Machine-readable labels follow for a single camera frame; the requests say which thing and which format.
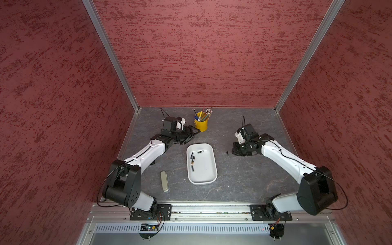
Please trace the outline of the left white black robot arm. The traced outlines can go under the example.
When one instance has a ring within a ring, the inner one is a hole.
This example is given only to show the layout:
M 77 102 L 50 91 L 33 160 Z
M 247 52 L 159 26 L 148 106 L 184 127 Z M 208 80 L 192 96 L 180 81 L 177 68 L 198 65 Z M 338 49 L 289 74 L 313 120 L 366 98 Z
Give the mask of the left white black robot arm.
M 194 126 L 185 126 L 181 131 L 165 131 L 152 137 L 138 153 L 125 160 L 112 162 L 109 174 L 100 187 L 99 197 L 115 202 L 118 206 L 135 208 L 145 215 L 156 215 L 158 204 L 154 197 L 141 190 L 143 172 L 163 155 L 173 144 L 184 145 L 201 131 Z

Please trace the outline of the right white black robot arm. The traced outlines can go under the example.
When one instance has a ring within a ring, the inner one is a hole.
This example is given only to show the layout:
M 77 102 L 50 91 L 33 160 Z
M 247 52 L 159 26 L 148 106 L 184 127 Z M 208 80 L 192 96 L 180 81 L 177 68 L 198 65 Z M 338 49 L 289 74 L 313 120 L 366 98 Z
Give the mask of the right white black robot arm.
M 279 165 L 299 184 L 297 192 L 278 194 L 270 198 L 266 212 L 270 217 L 289 211 L 305 211 L 317 215 L 338 200 L 332 172 L 325 166 L 317 167 L 302 160 L 268 134 L 246 136 L 236 132 L 232 154 L 251 156 L 260 154 Z

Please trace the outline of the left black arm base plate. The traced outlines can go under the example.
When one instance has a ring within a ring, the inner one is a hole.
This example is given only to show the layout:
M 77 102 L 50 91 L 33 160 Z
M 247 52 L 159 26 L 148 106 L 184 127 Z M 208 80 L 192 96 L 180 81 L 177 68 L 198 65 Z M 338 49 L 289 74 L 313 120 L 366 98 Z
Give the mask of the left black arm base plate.
M 171 204 L 154 204 L 149 211 L 132 208 L 130 220 L 169 221 L 171 217 Z

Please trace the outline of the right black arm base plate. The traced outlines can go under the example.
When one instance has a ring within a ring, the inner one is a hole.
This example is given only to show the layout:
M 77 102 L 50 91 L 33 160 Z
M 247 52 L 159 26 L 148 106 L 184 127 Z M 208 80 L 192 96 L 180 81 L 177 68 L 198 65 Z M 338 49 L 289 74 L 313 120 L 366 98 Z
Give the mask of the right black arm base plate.
M 250 214 L 252 221 L 292 221 L 292 215 L 289 212 L 278 212 L 273 206 L 266 204 L 250 205 Z

